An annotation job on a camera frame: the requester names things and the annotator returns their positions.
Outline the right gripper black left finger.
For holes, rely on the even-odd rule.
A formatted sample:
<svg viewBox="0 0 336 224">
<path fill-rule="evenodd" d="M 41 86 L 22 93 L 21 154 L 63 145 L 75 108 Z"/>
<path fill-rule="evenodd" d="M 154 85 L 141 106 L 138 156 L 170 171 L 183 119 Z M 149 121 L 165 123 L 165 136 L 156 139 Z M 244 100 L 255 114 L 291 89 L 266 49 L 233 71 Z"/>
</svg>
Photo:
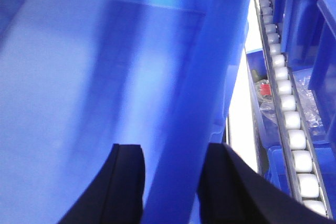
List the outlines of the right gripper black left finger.
<svg viewBox="0 0 336 224">
<path fill-rule="evenodd" d="M 144 184 L 141 146 L 114 144 L 99 173 L 60 223 L 140 223 Z"/>
</svg>

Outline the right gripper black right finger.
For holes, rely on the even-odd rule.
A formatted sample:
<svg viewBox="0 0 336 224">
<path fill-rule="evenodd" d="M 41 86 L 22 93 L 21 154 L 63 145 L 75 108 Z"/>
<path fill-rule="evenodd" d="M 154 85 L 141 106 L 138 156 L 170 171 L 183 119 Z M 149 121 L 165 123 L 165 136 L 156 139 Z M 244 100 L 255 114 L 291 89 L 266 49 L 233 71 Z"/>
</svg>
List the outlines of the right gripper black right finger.
<svg viewBox="0 0 336 224">
<path fill-rule="evenodd" d="M 332 223 L 255 173 L 228 145 L 210 143 L 197 194 L 201 223 Z"/>
</svg>

